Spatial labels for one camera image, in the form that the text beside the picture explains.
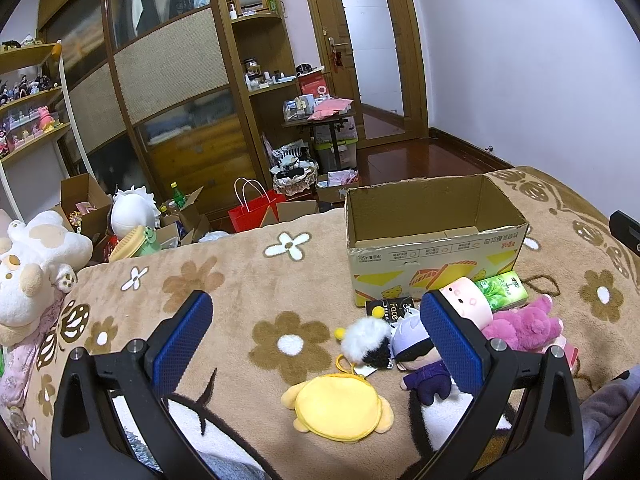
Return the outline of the magenta pink plush toy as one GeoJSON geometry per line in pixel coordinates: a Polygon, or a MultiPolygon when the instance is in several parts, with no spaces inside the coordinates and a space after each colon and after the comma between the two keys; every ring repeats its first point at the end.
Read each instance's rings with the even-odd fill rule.
{"type": "Polygon", "coordinates": [[[552,318],[549,295],[541,295],[519,309],[501,310],[482,329],[486,339],[502,339],[514,351],[535,352],[562,335],[563,323],[552,318]]]}

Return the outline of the pink swiss roll plush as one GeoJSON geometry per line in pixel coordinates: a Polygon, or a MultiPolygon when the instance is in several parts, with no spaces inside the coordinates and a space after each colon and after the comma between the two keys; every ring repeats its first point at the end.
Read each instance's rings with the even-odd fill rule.
{"type": "Polygon", "coordinates": [[[480,289],[466,276],[439,289],[444,298],[462,318],[472,321],[482,330],[492,321],[491,307],[480,289]]]}

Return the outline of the white-haired blindfold plush doll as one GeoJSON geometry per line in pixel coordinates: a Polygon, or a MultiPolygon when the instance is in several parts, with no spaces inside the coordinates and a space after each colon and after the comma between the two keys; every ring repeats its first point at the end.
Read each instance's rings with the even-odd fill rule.
{"type": "Polygon", "coordinates": [[[451,376],[427,333],[418,312],[410,311],[396,324],[390,343],[392,358],[404,373],[400,388],[413,391],[423,405],[432,405],[436,396],[446,400],[451,392],[451,376]]]}

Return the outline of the yellow plush pouch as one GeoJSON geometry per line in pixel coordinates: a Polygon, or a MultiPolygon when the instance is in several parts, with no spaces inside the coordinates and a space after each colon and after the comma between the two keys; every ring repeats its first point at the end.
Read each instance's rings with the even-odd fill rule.
{"type": "Polygon", "coordinates": [[[327,374],[294,385],[281,403],[295,413],[294,428],[326,440],[358,442],[374,432],[385,434],[395,415],[390,402],[364,378],[327,374]]]}

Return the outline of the white black fluffy pompom plush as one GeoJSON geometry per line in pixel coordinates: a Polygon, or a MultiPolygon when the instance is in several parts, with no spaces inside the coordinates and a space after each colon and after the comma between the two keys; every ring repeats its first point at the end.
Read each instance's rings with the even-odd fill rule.
{"type": "Polygon", "coordinates": [[[334,330],[334,338],[340,343],[342,356],[350,365],[376,370],[390,367],[392,336],[392,326],[385,318],[375,315],[365,315],[347,327],[334,330]]]}

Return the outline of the green tissue pack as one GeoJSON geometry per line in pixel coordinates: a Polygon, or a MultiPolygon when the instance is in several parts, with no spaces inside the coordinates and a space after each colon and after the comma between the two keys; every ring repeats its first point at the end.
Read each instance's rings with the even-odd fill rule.
{"type": "Polygon", "coordinates": [[[514,271],[483,278],[475,285],[487,299],[492,312],[523,307],[528,300],[528,292],[514,271]]]}

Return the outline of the large white beige plush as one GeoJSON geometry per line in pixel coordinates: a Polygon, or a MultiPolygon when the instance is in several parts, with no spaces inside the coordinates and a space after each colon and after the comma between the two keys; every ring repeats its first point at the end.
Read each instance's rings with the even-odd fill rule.
{"type": "Polygon", "coordinates": [[[90,238],[66,229],[54,210],[10,222],[1,239],[1,344],[32,334],[58,296],[77,283],[93,252],[90,238]]]}

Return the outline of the green frog plush with hat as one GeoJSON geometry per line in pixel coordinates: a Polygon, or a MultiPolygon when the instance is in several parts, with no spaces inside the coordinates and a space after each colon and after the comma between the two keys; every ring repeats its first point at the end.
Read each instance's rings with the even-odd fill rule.
{"type": "Polygon", "coordinates": [[[136,226],[120,240],[111,252],[109,262],[153,255],[160,251],[155,230],[148,226],[136,226]]]}

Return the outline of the open cardboard box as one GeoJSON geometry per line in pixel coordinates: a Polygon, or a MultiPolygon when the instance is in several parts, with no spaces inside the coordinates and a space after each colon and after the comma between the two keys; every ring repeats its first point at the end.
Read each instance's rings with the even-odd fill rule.
{"type": "Polygon", "coordinates": [[[529,227],[486,174],[358,186],[344,213],[358,307],[508,272],[529,227]]]}

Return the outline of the brown cardboard box on floor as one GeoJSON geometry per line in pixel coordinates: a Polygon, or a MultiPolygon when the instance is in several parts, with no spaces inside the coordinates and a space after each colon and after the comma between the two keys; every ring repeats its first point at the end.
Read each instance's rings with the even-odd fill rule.
{"type": "Polygon", "coordinates": [[[78,174],[61,182],[60,201],[54,210],[63,223],[96,244],[105,235],[112,199],[91,174],[78,174]]]}

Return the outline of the white round plush head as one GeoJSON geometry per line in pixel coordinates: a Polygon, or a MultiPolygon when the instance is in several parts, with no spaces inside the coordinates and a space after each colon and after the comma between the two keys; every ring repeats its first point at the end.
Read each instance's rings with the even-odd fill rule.
{"type": "Polygon", "coordinates": [[[117,190],[111,210],[111,230],[119,240],[137,226],[156,229],[160,225],[160,211],[154,195],[145,186],[117,190]]]}

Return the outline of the white wooden figure shelf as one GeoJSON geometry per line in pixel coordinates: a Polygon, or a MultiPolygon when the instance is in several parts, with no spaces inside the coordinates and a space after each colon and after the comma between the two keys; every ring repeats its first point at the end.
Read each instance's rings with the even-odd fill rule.
{"type": "Polygon", "coordinates": [[[60,182],[93,173],[70,102],[60,42],[1,49],[1,207],[27,221],[60,182]]]}

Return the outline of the wooden door with glass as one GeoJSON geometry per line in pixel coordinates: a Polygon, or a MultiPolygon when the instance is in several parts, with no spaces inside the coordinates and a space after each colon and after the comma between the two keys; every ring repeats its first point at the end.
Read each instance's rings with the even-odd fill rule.
{"type": "Polygon", "coordinates": [[[413,0],[308,0],[332,96],[350,99],[360,148],[425,138],[426,82],[413,0]]]}

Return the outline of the small black side table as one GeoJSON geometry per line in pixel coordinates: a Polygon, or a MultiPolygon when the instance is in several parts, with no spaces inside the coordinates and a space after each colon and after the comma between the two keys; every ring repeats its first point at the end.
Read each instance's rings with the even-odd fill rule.
{"type": "Polygon", "coordinates": [[[336,114],[322,120],[289,120],[282,127],[296,129],[302,136],[308,136],[325,174],[357,168],[359,138],[354,114],[336,114]]]}

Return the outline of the wicker basket with items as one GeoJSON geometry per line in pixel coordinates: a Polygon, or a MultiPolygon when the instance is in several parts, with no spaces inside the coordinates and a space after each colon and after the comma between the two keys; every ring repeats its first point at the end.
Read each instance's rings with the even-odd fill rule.
{"type": "Polygon", "coordinates": [[[288,168],[278,167],[273,176],[273,189],[286,197],[310,191],[318,180],[318,164],[314,160],[299,160],[288,168]]]}

